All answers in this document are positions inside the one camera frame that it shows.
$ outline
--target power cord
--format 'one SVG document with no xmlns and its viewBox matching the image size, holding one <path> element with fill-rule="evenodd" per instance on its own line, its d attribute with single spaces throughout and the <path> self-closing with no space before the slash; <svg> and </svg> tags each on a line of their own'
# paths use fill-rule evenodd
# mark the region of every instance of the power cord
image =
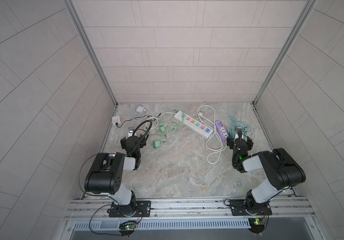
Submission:
<svg viewBox="0 0 344 240">
<path fill-rule="evenodd" d="M 203 108 L 203 107 L 209 107 L 209 108 L 211 108 L 211 109 L 213 110 L 213 122 L 212 122 L 211 120 L 209 120 L 208 118 L 204 117 L 202 112 L 199 112 L 199 109 L 200 109 L 200 108 Z M 198 115 L 198 118 L 200 119 L 200 122 L 202 122 L 205 126 L 207 126 L 209 129 L 212 129 L 212 130 L 214 131 L 214 134 L 212 134 L 212 136 L 209 137 L 208 140 L 206 141 L 205 146 L 206 146 L 209 150 L 214 151 L 214 152 L 211 152 L 210 154 L 208 154 L 208 156 L 207 156 L 207 162 L 210 163 L 210 164 L 215 164 L 215 163 L 217 163 L 217 162 L 219 161 L 220 156 L 221 156 L 221 152 L 224 151 L 224 150 L 227 148 L 227 145 L 225 145 L 225 147 L 223 148 L 224 144 L 223 144 L 223 142 L 221 141 L 221 138 L 220 138 L 219 133 L 217 133 L 217 131 L 216 131 L 216 125 L 215 125 L 216 111 L 215 111 L 214 108 L 211 107 L 211 106 L 203 105 L 203 106 L 198 107 L 198 109 L 197 109 L 197 115 Z M 207 120 L 208 122 L 210 122 L 211 124 L 213 124 L 213 127 L 210 127 L 210 126 L 208 126 L 207 124 L 205 124 L 204 121 L 203 121 L 201 118 L 204 118 L 205 120 Z M 218 140 L 218 141 L 220 142 L 220 144 L 221 144 L 221 147 L 220 147 L 219 149 L 213 149 L 213 148 L 210 148 L 210 147 L 208 146 L 208 142 L 211 141 L 211 139 L 212 139 L 213 136 L 215 136 L 215 135 L 216 135 L 217 140 Z M 210 162 L 209 159 L 208 159 L 209 156 L 211 156 L 211 155 L 213 155 L 213 154 L 215 154 L 215 153 L 219 153 L 219 156 L 218 156 L 217 160 L 214 161 L 214 162 Z"/>
</svg>

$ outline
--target gray marble surface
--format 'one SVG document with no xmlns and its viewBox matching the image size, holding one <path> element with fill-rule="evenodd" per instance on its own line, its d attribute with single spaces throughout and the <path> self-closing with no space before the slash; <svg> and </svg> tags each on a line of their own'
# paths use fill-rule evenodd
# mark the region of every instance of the gray marble surface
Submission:
<svg viewBox="0 0 344 240">
<path fill-rule="evenodd" d="M 171 109 L 183 109 L 188 115 L 198 119 L 197 108 L 210 105 L 216 110 L 216 120 L 222 120 L 227 129 L 233 116 L 239 121 L 247 122 L 254 128 L 253 149 L 250 154 L 270 150 L 259 122 L 250 103 L 160 103 L 141 104 L 148 110 L 148 115 L 170 112 Z M 120 104 L 116 115 L 121 122 L 131 118 L 138 104 Z M 213 111 L 204 107 L 203 115 L 213 120 Z M 164 126 L 177 122 L 173 114 L 163 117 Z M 141 121 L 127 121 L 122 128 L 112 126 L 104 151 L 109 153 L 123 152 L 120 139 L 127 137 L 128 127 L 136 127 Z M 159 134 L 157 129 L 150 133 Z M 207 155 L 212 151 L 205 147 L 206 139 L 186 126 L 177 131 L 167 130 L 168 140 L 159 149 L 152 148 L 152 141 L 158 140 L 150 136 L 147 145 L 141 148 L 141 164 L 138 170 L 123 173 L 122 183 L 136 194 L 136 198 L 147 197 L 206 197 L 206 196 L 241 196 L 248 190 L 258 186 L 265 178 L 263 170 L 239 173 L 232 167 L 232 150 L 227 147 L 221 153 L 216 164 L 207 162 Z M 213 137 L 208 143 L 211 148 L 219 148 L 219 141 Z M 213 154 L 210 161 L 215 161 L 218 154 Z"/>
</svg>

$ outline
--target power strip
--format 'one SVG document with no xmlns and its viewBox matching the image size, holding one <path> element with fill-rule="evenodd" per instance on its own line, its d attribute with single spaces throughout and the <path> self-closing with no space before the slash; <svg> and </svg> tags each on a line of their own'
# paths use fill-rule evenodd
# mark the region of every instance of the power strip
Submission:
<svg viewBox="0 0 344 240">
<path fill-rule="evenodd" d="M 182 111 L 179 111 L 175 114 L 175 119 L 181 122 L 181 114 Z M 208 128 L 203 123 L 199 122 L 198 120 L 194 119 L 193 117 L 189 116 L 188 114 L 184 113 L 184 125 L 192 129 L 193 131 L 197 132 L 199 135 L 208 139 L 212 136 L 213 130 Z"/>
</svg>

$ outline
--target power plug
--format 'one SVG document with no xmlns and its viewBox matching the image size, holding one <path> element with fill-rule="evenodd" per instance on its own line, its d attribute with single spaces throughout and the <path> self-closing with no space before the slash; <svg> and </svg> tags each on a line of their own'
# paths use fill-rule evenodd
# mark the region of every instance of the power plug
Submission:
<svg viewBox="0 0 344 240">
<path fill-rule="evenodd" d="M 112 117 L 112 125 L 118 125 L 118 124 L 121 124 L 120 116 L 117 115 L 117 116 Z"/>
</svg>

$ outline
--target green cable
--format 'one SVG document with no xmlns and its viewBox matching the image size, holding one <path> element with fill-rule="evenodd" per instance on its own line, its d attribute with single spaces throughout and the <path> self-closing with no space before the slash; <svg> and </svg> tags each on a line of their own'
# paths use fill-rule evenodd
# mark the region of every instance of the green cable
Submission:
<svg viewBox="0 0 344 240">
<path fill-rule="evenodd" d="M 176 131 L 178 127 L 180 127 L 181 125 L 183 125 L 183 123 L 184 123 L 184 110 L 172 109 L 172 112 L 174 112 L 174 113 L 177 113 L 177 112 L 179 112 L 179 111 L 182 112 L 182 113 L 181 113 L 181 122 L 180 122 L 179 125 L 178 125 L 177 123 L 175 123 L 175 122 L 171 122 L 170 124 L 168 124 L 168 130 L 169 130 L 169 131 Z"/>
</svg>

